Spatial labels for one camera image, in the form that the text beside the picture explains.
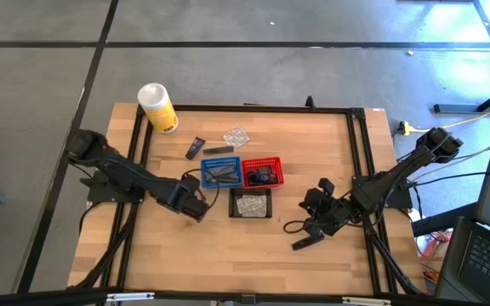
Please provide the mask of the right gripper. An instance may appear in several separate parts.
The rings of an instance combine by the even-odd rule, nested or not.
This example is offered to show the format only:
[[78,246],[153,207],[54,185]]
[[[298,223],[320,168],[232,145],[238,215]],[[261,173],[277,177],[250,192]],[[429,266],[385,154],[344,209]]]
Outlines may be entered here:
[[346,199],[333,197],[335,186],[327,178],[321,178],[317,188],[307,190],[299,206],[310,215],[304,230],[312,236],[334,234],[354,220],[355,212]]

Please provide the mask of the blue plastic basket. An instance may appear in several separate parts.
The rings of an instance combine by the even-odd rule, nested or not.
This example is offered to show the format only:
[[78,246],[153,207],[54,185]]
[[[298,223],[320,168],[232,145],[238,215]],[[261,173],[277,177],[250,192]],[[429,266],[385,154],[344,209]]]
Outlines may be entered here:
[[[239,183],[235,183],[235,184],[219,183],[214,179],[214,176],[208,171],[210,168],[224,166],[224,165],[236,166],[237,174],[241,177]],[[233,188],[242,185],[241,159],[238,156],[203,159],[201,160],[201,169],[202,169],[201,182],[202,182],[202,187],[205,189],[217,189],[218,187]]]

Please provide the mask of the grey tool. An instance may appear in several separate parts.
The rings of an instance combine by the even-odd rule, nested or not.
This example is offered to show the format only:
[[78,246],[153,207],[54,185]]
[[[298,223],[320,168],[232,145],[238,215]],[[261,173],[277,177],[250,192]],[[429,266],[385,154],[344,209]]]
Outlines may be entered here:
[[323,240],[324,240],[324,235],[309,235],[308,237],[305,237],[299,241],[294,242],[292,244],[292,249],[294,251],[298,251],[307,247],[311,247],[312,245]]

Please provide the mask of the black plastic basket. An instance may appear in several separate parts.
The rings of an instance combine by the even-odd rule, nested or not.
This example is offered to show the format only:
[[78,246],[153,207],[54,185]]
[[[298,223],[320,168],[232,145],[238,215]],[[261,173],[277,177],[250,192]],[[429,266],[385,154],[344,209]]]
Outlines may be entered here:
[[259,218],[252,216],[242,216],[236,206],[236,200],[243,196],[266,196],[267,197],[267,214],[263,218],[272,217],[272,203],[271,203],[271,190],[270,189],[256,189],[256,190],[245,190],[245,189],[231,189],[229,196],[229,216],[231,218]]

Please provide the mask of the red plastic basket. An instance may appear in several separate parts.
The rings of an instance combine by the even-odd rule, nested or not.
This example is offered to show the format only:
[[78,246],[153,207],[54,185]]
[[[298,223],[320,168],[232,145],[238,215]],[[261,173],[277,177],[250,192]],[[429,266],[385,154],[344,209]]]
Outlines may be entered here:
[[[257,159],[248,159],[241,161],[242,167],[242,178],[243,178],[243,187],[245,189],[256,189],[256,188],[270,188],[277,187],[284,184],[284,177],[282,172],[282,164],[279,157],[265,157],[265,158],[257,158]],[[278,175],[279,184],[275,185],[250,185],[248,183],[248,172],[251,172],[257,168],[261,167],[270,167],[274,173]]]

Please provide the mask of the clear blister pack top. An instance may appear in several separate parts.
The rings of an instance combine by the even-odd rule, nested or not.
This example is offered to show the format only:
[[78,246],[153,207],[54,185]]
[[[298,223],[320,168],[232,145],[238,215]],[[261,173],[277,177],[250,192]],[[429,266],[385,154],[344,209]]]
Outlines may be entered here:
[[233,128],[231,131],[223,135],[224,141],[234,150],[245,145],[249,140],[249,136],[242,127]]

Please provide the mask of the yellow white wipes canister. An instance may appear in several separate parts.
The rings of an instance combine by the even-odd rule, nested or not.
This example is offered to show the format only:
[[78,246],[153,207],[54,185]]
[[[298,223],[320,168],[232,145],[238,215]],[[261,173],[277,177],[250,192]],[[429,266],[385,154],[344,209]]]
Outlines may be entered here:
[[160,83],[148,83],[137,93],[137,99],[157,133],[172,133],[179,125],[167,89]]

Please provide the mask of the black side desk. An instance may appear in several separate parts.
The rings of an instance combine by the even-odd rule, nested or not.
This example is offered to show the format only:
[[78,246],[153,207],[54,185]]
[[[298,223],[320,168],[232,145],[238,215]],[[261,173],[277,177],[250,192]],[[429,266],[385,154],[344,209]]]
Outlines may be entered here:
[[471,203],[462,207],[455,208],[450,211],[439,213],[437,215],[421,218],[418,221],[412,222],[413,236],[419,237],[428,235],[436,231],[442,231],[452,228],[458,217],[474,219],[476,217],[477,203]]

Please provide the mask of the open black laptop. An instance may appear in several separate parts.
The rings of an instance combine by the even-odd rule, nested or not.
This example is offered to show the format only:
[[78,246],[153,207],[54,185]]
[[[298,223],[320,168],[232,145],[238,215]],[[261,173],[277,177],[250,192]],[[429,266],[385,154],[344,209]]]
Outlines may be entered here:
[[445,254],[436,298],[490,304],[490,228],[460,217]]

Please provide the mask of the black standing desk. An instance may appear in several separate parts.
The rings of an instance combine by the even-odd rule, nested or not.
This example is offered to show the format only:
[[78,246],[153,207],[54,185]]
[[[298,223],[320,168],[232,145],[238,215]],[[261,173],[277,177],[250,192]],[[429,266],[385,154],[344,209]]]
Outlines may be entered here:
[[484,114],[490,111],[490,98],[479,105],[435,104],[436,114]]

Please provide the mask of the black gantry crossbar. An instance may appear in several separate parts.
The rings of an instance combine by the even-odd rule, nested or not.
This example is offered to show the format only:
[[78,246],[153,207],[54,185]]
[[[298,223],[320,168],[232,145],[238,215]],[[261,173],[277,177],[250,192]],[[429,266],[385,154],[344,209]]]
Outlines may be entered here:
[[338,303],[342,297],[378,298],[391,301],[392,306],[490,306],[488,303],[435,298],[427,295],[380,293],[372,296],[302,295],[239,292],[175,292],[175,291],[123,291],[116,287],[72,288],[60,291],[26,292],[0,295],[0,306],[84,306],[107,303],[108,293],[154,292],[155,299],[220,300],[246,305],[259,303]]

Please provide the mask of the silver gantry bracket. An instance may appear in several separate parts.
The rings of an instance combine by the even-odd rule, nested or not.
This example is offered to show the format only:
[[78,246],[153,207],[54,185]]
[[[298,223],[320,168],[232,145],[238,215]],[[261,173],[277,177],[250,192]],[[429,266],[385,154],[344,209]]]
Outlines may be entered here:
[[106,295],[106,301],[108,303],[118,303],[127,301],[142,301],[155,298],[154,292],[119,292],[108,293]]
[[378,299],[370,297],[342,297],[342,304],[353,306],[392,306],[391,301],[387,299]]

